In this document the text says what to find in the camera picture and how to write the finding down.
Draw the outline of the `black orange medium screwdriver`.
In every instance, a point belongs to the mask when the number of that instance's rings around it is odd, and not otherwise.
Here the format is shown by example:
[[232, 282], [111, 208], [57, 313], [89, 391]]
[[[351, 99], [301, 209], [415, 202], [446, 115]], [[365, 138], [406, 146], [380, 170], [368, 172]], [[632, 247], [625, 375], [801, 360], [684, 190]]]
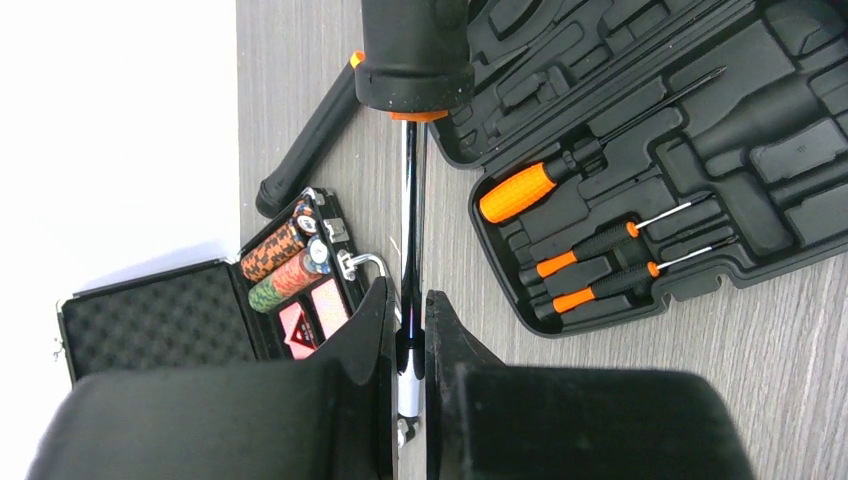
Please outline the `black orange medium screwdriver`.
[[474, 70], [466, 1], [367, 0], [361, 4], [364, 57], [355, 66], [359, 102], [386, 112], [402, 134], [400, 328], [397, 353], [398, 443], [417, 432], [424, 409], [421, 270], [429, 124], [471, 101]]

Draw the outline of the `small black orange screwdriver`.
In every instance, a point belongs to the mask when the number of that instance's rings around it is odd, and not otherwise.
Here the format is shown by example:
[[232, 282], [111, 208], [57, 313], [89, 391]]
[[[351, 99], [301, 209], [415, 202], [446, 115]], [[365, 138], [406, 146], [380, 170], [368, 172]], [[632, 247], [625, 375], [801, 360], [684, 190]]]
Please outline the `small black orange screwdriver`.
[[650, 285], [658, 278], [664, 270], [669, 267], [688, 261], [700, 255], [717, 250], [727, 245], [736, 243], [739, 240], [737, 235], [729, 236], [721, 241], [714, 242], [704, 246], [701, 249], [691, 251], [684, 256], [678, 257], [667, 262], [656, 263], [647, 262], [644, 265], [636, 265], [628, 267], [619, 272], [607, 275], [584, 289], [572, 292], [570, 294], [560, 295], [553, 298], [550, 302], [540, 304], [534, 308], [534, 313], [538, 319], [544, 320], [552, 317], [555, 314], [564, 314], [579, 306], [603, 298], [613, 297], [624, 292], [635, 289], [638, 286]]
[[594, 234], [593, 236], [579, 242], [571, 250], [566, 251], [565, 253], [546, 259], [536, 264], [534, 267], [521, 270], [518, 274], [519, 282], [523, 286], [532, 286], [540, 283], [543, 279], [554, 275], [572, 264], [597, 257], [622, 243], [638, 238], [641, 231], [652, 223], [658, 222], [689, 207], [702, 203], [713, 196], [713, 193], [702, 193], [697, 195], [694, 199], [682, 203], [648, 220], [643, 220], [638, 223], [628, 221], [626, 223], [610, 227], [601, 233]]

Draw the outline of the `long black orange screwdriver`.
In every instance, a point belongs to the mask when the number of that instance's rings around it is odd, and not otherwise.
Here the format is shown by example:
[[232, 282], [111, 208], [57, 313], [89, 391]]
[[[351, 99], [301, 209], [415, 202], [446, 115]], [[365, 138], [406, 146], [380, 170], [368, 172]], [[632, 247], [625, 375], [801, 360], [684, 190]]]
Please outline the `long black orange screwdriver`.
[[579, 148], [575, 147], [559, 158], [535, 163], [515, 173], [500, 182], [480, 199], [480, 213], [489, 223], [497, 224], [524, 212], [563, 181], [578, 174], [582, 167], [599, 157], [603, 148], [612, 140], [678, 100], [720, 78], [726, 70], [727, 66], [715, 68], [618, 126], [607, 135], [593, 139]]

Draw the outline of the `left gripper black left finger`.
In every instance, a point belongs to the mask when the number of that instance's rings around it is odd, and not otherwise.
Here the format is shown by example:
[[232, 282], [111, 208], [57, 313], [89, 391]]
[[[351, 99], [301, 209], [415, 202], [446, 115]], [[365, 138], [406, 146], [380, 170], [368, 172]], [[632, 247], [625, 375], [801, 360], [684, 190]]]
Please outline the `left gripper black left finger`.
[[31, 479], [393, 479], [394, 288], [310, 357], [100, 374], [60, 405]]

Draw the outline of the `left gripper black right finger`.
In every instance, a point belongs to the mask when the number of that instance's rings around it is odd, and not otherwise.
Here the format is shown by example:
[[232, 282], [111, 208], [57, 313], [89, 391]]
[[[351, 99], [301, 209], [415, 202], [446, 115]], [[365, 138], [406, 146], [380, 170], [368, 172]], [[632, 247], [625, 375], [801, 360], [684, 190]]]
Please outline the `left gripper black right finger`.
[[431, 479], [750, 479], [722, 398], [681, 371], [508, 365], [426, 298]]

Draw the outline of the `black plastic tool case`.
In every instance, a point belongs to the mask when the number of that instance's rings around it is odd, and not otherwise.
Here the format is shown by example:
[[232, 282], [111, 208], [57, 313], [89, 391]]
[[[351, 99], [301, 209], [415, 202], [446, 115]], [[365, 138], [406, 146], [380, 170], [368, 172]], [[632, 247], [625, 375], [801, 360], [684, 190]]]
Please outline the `black plastic tool case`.
[[[447, 160], [483, 175], [477, 236], [521, 324], [548, 338], [659, 314], [847, 249], [847, 5], [843, 1], [473, 1], [473, 100], [433, 127]], [[608, 143], [529, 209], [493, 224], [480, 199], [538, 162], [603, 137], [715, 68], [718, 79]], [[638, 238], [532, 286], [521, 270], [594, 234], [653, 218]], [[650, 285], [540, 320], [534, 308], [628, 267]]]

